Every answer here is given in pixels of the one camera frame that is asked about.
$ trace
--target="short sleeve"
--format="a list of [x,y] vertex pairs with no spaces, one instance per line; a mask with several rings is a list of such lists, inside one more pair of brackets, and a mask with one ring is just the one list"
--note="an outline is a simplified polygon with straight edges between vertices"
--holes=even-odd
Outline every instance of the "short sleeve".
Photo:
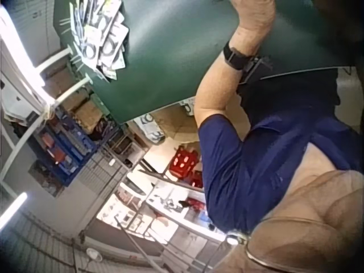
[[223,115],[208,117],[198,131],[202,154],[202,180],[208,214],[222,231],[237,223],[238,182],[241,179],[243,143]]

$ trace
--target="black wristwatch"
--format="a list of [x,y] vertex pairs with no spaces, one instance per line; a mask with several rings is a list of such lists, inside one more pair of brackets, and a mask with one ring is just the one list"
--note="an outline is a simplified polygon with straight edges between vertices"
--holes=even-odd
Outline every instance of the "black wristwatch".
[[246,56],[235,48],[230,48],[229,42],[224,47],[224,57],[229,66],[243,71],[243,80],[246,83],[258,81],[273,70],[268,57]]

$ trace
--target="cardboard box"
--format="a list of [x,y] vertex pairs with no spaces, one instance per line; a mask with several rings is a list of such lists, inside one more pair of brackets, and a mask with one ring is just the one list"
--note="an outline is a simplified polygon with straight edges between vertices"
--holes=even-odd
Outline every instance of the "cardboard box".
[[92,101],[87,101],[75,112],[75,119],[87,134],[93,132],[102,116],[102,111]]
[[[249,132],[250,122],[240,106],[240,101],[241,97],[239,95],[231,98],[226,108],[226,115],[235,127],[239,137],[244,139]],[[151,115],[167,137],[171,137],[180,143],[199,141],[195,117],[187,116],[187,113],[179,104],[157,110]]]

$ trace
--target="person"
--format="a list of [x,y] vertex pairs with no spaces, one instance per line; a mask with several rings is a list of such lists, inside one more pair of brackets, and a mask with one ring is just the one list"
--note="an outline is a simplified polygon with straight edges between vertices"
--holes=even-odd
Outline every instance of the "person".
[[[225,51],[248,65],[270,32],[275,1],[231,2],[239,26],[198,88],[195,119],[208,215],[220,230],[251,239],[216,272],[334,272],[363,234],[361,140],[334,115],[337,70],[238,89],[246,66]],[[236,91],[251,124],[243,141],[225,114]]]

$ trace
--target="green panel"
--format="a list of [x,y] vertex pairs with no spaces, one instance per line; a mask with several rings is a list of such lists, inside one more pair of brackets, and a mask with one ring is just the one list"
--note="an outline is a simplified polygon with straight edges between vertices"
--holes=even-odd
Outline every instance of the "green panel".
[[[261,54],[274,61],[274,74],[346,64],[340,46],[310,0],[277,0],[278,15]],[[55,29],[69,17],[68,1],[55,1]],[[228,0],[124,0],[130,28],[127,68],[118,81],[101,81],[84,66],[94,91],[122,123],[194,96],[205,72],[234,32],[238,17]],[[72,35],[60,35],[63,45]]]

